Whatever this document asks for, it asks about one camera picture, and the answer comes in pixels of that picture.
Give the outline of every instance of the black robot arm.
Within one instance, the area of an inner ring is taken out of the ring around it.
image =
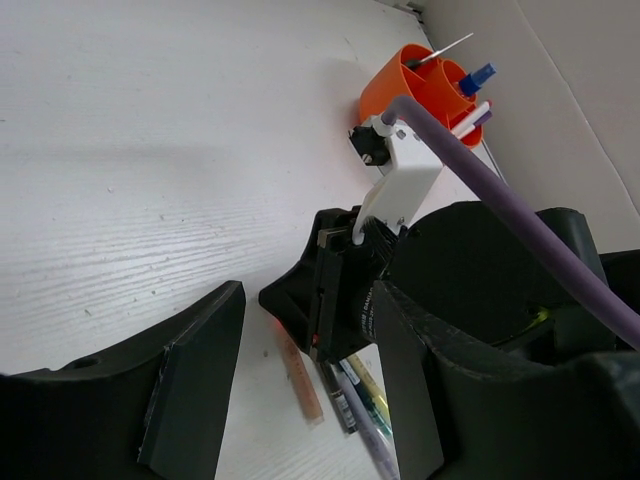
[[[403,480],[638,474],[640,356],[482,203],[427,215],[390,257],[384,226],[350,241],[357,213],[319,212],[260,303],[318,361],[377,343]],[[640,252],[600,257],[584,216],[538,215],[637,309]]]

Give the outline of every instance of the white plastic part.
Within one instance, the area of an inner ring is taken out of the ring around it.
[[[364,242],[362,226],[367,217],[382,220],[395,233],[408,225],[442,171],[442,162],[404,122],[396,123],[387,138],[390,171],[369,190],[353,228],[353,243]]]

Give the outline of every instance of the pen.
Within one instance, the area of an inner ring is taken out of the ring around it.
[[[316,365],[318,366],[318,371],[324,381],[324,385],[327,388],[329,397],[333,402],[333,406],[338,412],[338,419],[340,420],[342,429],[349,435],[357,432],[358,426],[356,425],[356,420],[353,418],[353,413],[351,413],[351,408],[349,408],[349,402],[347,402],[342,388],[340,388],[340,384],[338,384],[338,379],[336,378],[333,368],[324,362],[317,363]]]
[[[436,57],[439,57],[440,55],[442,55],[444,52],[446,52],[447,50],[449,50],[450,48],[455,47],[456,45],[458,45],[459,43],[465,41],[467,38],[469,38],[471,35],[473,35],[473,33],[470,33],[468,35],[465,35],[464,37],[456,40],[455,42],[447,45],[446,47],[444,47],[441,50],[437,50],[429,55],[427,55],[424,58],[421,59],[417,59],[417,58],[412,58],[411,60],[407,60],[405,62],[405,66],[410,68],[411,70],[415,70],[416,68],[424,65],[427,62],[430,62],[431,60],[433,60]]]
[[[353,368],[351,368],[351,365],[349,364],[348,361],[340,360],[339,363],[340,363],[340,367],[342,368],[342,371],[347,375],[347,377],[353,384],[353,388],[358,393],[358,396],[362,400],[362,403],[365,406],[367,412],[369,413],[371,420],[373,420],[373,423],[375,423],[375,425],[386,436],[393,435],[391,426],[384,421],[384,418],[382,418],[382,415],[380,414],[375,404],[373,403],[373,400],[369,396],[369,392],[367,392],[367,389],[364,387],[363,383],[360,381],[360,377],[358,376],[358,374],[355,372]]]
[[[351,406],[353,415],[360,428],[362,439],[373,457],[378,472],[380,472],[384,480],[400,480],[400,473],[391,457],[391,453],[382,441],[382,438],[378,435],[373,421],[369,418],[364,404],[360,401],[360,397],[356,393],[355,387],[342,372],[338,373],[338,383],[347,397],[347,401]]]
[[[486,102],[482,102],[478,105],[471,113],[469,113],[466,117],[464,117],[460,122],[451,129],[451,133],[453,133],[456,138],[461,138],[463,132],[465,132],[469,127],[472,127],[476,120],[482,117],[485,113],[487,113],[491,109],[491,100]]]
[[[487,113],[485,113],[483,116],[481,116],[478,120],[473,122],[473,125],[470,125],[469,127],[467,127],[467,129],[464,130],[457,138],[459,140],[462,140],[464,137],[466,137],[467,135],[471,134],[476,128],[478,128],[480,125],[485,123],[491,117],[493,117],[493,113],[491,113],[491,110],[489,110]]]
[[[373,379],[367,367],[364,366],[360,357],[357,354],[350,355],[347,357],[347,361],[353,367],[356,374],[360,377],[362,383],[364,383],[365,388],[369,391],[371,395],[371,399],[373,403],[378,408],[380,415],[387,423],[387,425],[391,425],[391,416],[389,415],[389,404],[387,403],[387,397],[384,392],[378,387],[378,384]]]

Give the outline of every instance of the orange pen holder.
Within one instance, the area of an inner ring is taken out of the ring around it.
[[[457,84],[467,74],[457,63],[440,57],[411,70],[404,63],[433,53],[421,45],[405,45],[373,77],[360,95],[360,123],[379,115],[398,95],[409,95],[451,130],[475,107],[476,96],[467,99],[458,93]],[[482,141],[482,126],[462,140],[469,148]]]

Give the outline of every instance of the white table surface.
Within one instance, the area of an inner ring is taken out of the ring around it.
[[[371,187],[347,130],[376,71],[426,42],[416,19],[371,0],[4,0],[0,38],[0,371],[59,368],[242,280],[217,478],[377,478],[311,368],[326,420],[305,424],[256,296],[318,210]],[[473,198],[445,170],[419,215]]]

